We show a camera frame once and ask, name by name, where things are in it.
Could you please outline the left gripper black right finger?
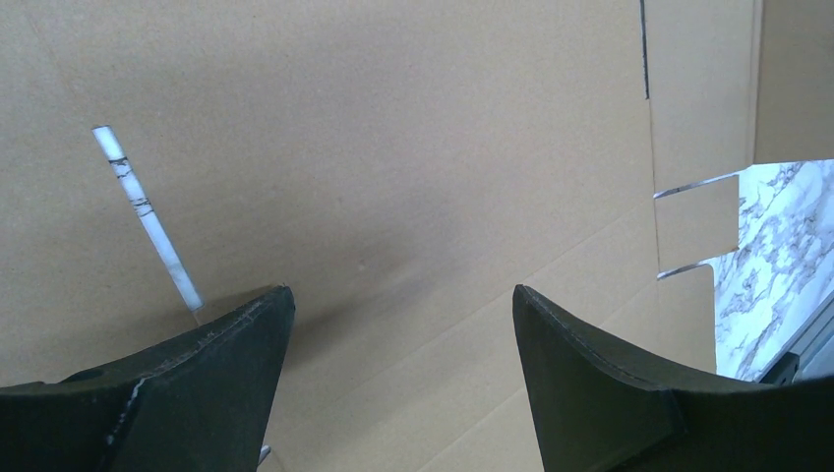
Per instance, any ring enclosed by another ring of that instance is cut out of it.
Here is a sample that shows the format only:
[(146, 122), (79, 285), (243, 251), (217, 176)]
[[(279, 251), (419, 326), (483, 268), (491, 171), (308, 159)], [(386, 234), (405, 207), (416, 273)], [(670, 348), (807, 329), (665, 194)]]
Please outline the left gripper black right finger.
[(589, 324), (536, 290), (514, 332), (547, 471), (829, 471), (833, 381), (706, 373)]

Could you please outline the brown cardboard box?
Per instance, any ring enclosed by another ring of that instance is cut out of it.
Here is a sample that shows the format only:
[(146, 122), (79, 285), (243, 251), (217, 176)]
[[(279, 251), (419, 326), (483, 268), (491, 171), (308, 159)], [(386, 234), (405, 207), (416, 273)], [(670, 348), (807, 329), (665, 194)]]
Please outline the brown cardboard box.
[(709, 260), (832, 158), (829, 1), (5, 1), (1, 391), (286, 286), (254, 471), (547, 471), (515, 287), (760, 384)]

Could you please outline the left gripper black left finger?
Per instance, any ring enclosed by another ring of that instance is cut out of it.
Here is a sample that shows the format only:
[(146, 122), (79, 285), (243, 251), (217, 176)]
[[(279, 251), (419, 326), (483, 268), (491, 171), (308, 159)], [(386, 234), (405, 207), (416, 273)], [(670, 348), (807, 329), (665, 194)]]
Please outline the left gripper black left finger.
[(295, 301), (230, 313), (58, 383), (1, 391), (5, 471), (254, 471)]

